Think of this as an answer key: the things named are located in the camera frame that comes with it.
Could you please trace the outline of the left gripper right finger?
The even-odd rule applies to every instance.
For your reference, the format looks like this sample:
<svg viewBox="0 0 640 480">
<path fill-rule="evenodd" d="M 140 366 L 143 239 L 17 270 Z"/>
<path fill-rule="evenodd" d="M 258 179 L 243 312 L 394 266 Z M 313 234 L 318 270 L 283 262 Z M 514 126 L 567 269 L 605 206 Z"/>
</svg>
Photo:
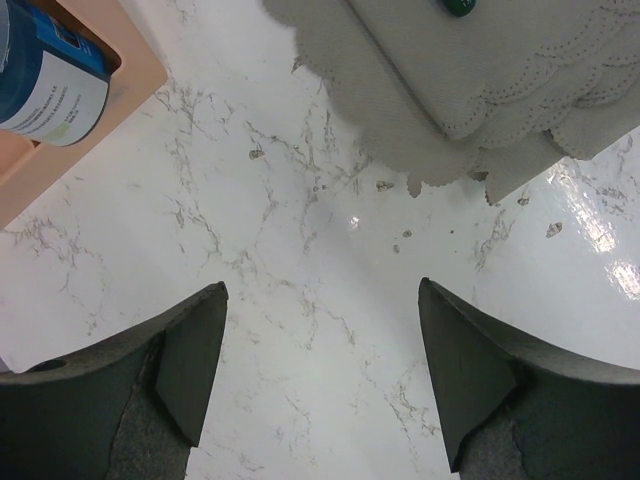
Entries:
<svg viewBox="0 0 640 480">
<path fill-rule="evenodd" d="M 639 373 L 552 345 L 419 286 L 449 468 L 463 479 L 636 479 Z"/>
</svg>

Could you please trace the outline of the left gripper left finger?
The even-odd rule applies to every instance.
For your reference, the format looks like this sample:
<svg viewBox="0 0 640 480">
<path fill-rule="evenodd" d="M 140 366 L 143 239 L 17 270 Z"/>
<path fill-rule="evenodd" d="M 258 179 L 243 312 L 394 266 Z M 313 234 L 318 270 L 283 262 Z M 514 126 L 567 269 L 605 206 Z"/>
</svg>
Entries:
<svg viewBox="0 0 640 480">
<path fill-rule="evenodd" d="M 89 347 L 2 372 L 2 478 L 185 478 L 227 302 L 225 284 L 211 284 Z"/>
</svg>

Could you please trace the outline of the grey scalloped placemat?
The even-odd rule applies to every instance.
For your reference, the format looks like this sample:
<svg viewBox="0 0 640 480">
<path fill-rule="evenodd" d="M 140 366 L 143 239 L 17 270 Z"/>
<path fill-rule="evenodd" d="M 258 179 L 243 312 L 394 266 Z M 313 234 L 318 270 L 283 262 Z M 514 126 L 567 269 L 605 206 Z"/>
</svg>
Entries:
<svg viewBox="0 0 640 480">
<path fill-rule="evenodd" d="M 635 1 L 268 1 L 363 145 L 407 189 L 464 176 L 495 203 L 639 124 Z"/>
</svg>

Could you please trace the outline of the gold fork green handle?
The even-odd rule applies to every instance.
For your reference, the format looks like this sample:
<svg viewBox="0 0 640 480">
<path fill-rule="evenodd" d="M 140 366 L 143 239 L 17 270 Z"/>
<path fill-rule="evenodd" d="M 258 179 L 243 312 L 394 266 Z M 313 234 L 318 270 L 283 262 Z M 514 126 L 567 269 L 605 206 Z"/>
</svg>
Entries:
<svg viewBox="0 0 640 480">
<path fill-rule="evenodd" d="M 456 18 L 463 18 L 470 14 L 476 7 L 476 0 L 441 0 L 445 10 Z"/>
</svg>

